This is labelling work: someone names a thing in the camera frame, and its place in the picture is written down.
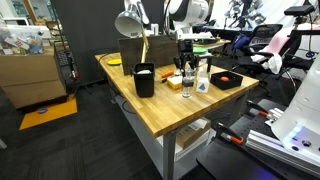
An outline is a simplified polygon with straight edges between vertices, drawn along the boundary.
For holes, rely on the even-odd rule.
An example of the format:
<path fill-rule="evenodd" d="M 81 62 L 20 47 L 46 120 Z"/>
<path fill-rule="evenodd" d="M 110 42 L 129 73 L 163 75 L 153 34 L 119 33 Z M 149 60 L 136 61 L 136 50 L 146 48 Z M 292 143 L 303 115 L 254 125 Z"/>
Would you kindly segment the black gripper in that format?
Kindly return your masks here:
<path fill-rule="evenodd" d="M 181 76 L 180 63 L 191 62 L 193 63 L 193 69 L 198 70 L 200 56 L 193 53 L 193 41 L 192 40 L 179 40 L 178 43 L 179 57 L 174 57 L 173 61 L 176 69 L 174 70 L 175 76 Z"/>

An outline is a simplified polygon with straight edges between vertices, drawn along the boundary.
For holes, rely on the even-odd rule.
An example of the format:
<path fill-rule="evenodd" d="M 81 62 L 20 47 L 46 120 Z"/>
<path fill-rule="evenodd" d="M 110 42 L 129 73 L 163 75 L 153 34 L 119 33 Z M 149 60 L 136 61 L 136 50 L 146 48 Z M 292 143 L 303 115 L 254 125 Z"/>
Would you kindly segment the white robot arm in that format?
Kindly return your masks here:
<path fill-rule="evenodd" d="M 176 67 L 182 76 L 185 76 L 185 65 L 191 63 L 195 67 L 193 54 L 194 40 L 213 40 L 210 32 L 194 33 L 192 27 L 205 21 L 209 5 L 206 0 L 171 0 L 168 4 L 169 15 L 173 20 L 175 37 L 179 55 L 174 58 Z"/>

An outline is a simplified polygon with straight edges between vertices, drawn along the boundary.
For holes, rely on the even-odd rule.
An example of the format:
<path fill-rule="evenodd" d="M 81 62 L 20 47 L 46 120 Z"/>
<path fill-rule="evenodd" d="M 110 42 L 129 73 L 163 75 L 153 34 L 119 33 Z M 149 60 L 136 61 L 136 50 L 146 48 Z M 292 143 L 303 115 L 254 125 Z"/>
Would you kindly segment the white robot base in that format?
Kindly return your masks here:
<path fill-rule="evenodd" d="M 320 165 L 320 56 L 318 56 L 283 115 L 271 126 L 286 150 Z"/>

